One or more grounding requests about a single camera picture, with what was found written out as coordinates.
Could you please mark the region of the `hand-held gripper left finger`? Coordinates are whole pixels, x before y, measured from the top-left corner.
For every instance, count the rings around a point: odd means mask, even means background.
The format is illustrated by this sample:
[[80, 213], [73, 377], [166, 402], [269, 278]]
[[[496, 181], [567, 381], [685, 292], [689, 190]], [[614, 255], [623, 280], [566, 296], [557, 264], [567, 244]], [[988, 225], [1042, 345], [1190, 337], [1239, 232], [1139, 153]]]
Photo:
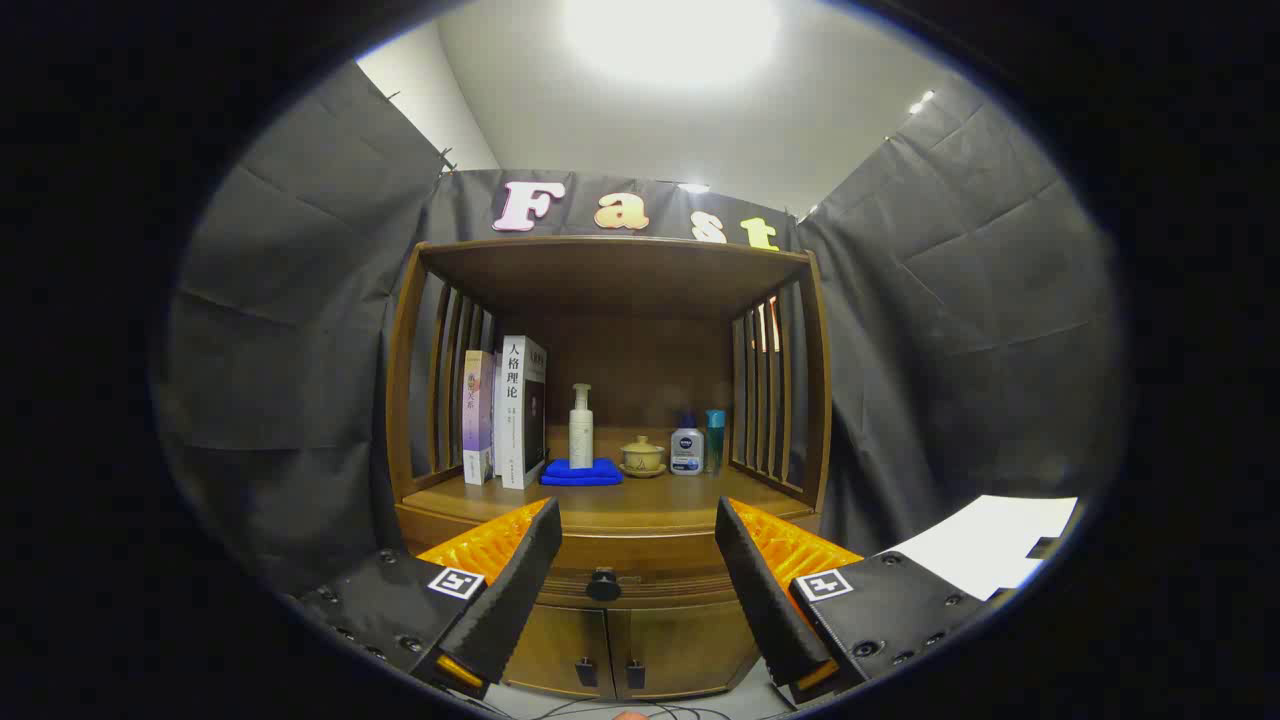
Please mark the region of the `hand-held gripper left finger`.
[[497, 684], [562, 543], [541, 498], [422, 553], [379, 550], [300, 597], [340, 641], [419, 682], [474, 700]]

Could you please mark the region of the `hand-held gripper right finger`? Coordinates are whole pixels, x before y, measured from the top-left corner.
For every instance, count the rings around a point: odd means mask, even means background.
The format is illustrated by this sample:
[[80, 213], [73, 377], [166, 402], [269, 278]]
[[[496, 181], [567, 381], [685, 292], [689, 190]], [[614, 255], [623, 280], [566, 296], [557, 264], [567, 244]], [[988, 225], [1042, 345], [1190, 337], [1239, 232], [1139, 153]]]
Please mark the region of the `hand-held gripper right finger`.
[[728, 496], [716, 543], [771, 680], [800, 705], [920, 662], [1016, 584], [975, 548], [920, 537], [861, 556]]

